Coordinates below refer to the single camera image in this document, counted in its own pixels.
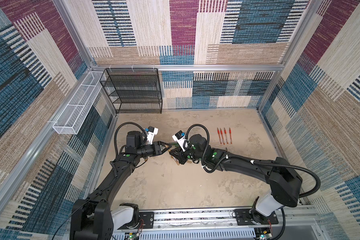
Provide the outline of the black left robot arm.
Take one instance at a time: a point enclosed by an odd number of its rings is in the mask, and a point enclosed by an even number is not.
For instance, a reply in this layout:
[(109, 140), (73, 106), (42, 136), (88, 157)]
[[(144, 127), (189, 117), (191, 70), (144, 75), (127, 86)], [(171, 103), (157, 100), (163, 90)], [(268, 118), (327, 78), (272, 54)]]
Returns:
[(139, 131), (128, 132), (126, 146), (111, 161), (112, 170), (89, 196), (74, 203), (71, 216), (71, 240), (110, 240), (114, 230), (122, 226), (135, 228), (140, 224), (139, 207), (121, 204), (112, 212), (112, 202), (126, 179), (141, 159), (160, 156), (171, 148), (161, 141), (146, 143)]

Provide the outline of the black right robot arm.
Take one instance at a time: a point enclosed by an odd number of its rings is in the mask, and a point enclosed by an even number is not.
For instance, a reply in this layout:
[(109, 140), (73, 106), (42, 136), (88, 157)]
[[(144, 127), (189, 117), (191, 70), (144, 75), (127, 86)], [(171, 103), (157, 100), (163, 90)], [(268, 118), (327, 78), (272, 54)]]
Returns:
[(171, 150), (170, 155), (182, 165), (194, 161), (201, 163), (207, 173), (235, 172), (270, 185), (268, 193), (255, 200), (253, 215), (268, 217), (277, 209), (298, 205), (303, 180), (295, 169), (287, 167), (285, 159), (267, 161), (235, 155), (228, 150), (212, 148), (200, 134), (193, 135), (188, 141), (185, 133), (179, 132), (173, 135), (173, 140), (179, 147)]

